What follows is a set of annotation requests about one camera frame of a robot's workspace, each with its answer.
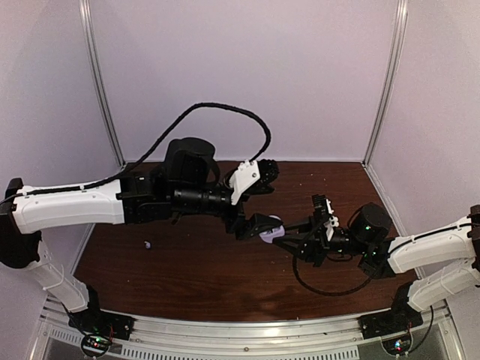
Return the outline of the purple round charging case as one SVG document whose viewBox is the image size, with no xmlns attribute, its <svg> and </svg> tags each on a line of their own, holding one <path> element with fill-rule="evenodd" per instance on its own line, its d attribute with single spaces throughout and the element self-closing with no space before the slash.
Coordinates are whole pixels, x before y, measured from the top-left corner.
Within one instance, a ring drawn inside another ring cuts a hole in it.
<svg viewBox="0 0 480 360">
<path fill-rule="evenodd" d="M 285 236 L 285 229 L 284 226 L 281 224 L 279 227 L 275 227 L 273 229 L 266 230 L 265 232 L 261 232 L 259 237 L 267 244 L 272 244 L 275 239 L 279 239 Z"/>
</svg>

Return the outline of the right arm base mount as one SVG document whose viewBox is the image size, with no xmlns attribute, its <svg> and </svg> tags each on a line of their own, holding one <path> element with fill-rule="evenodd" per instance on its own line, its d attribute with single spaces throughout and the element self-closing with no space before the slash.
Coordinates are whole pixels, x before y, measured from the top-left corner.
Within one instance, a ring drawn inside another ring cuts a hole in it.
<svg viewBox="0 0 480 360">
<path fill-rule="evenodd" d="M 386 310 L 360 316 L 358 319 L 364 339 L 407 332 L 423 324 L 422 315 L 414 310 Z"/>
</svg>

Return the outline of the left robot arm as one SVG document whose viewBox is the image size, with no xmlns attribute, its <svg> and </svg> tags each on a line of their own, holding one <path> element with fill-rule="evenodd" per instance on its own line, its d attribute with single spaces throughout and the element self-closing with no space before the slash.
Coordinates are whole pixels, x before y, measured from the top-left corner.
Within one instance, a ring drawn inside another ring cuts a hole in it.
<svg viewBox="0 0 480 360">
<path fill-rule="evenodd" d="M 226 232 L 249 239 L 281 227 L 276 217 L 246 217 L 243 204 L 270 194 L 278 177 L 273 160 L 246 160 L 226 184 L 214 159 L 215 147 L 186 137 L 169 143 L 164 162 L 149 172 L 127 170 L 104 184 L 30 187 L 11 180 L 1 202 L 1 262 L 25 269 L 92 333 L 108 325 L 96 292 L 68 274 L 42 240 L 42 231 L 79 224 L 146 224 L 185 215 L 220 218 Z"/>
</svg>

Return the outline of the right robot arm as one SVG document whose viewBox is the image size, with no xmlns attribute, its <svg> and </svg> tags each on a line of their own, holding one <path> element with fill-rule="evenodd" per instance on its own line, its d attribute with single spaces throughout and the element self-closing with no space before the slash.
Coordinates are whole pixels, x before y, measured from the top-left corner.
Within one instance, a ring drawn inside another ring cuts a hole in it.
<svg viewBox="0 0 480 360">
<path fill-rule="evenodd" d="M 447 226 L 417 235 L 389 237 L 393 221 L 384 208 L 368 203 L 358 208 L 342 227 L 328 200 L 315 205 L 307 220 L 284 226 L 280 220 L 267 231 L 265 242 L 292 254 L 292 270 L 308 291 L 342 297 L 357 293 L 372 280 L 393 278 L 410 270 L 441 262 L 448 265 L 425 278 L 399 287 L 385 313 L 389 330 L 400 331 L 431 305 L 479 286 L 479 207 Z M 358 286 L 337 292 L 317 289 L 301 279 L 300 260 L 319 267 L 332 254 L 345 261 L 359 257 L 367 278 Z"/>
</svg>

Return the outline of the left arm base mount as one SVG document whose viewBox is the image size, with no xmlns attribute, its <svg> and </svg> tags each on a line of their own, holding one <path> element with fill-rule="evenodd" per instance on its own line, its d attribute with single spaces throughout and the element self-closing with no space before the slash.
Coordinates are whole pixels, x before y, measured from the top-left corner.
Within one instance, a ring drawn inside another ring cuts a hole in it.
<svg viewBox="0 0 480 360">
<path fill-rule="evenodd" d="M 109 339 L 128 341 L 134 328 L 134 318 L 117 313 L 99 310 L 67 312 L 70 327 L 83 334 L 101 335 Z"/>
</svg>

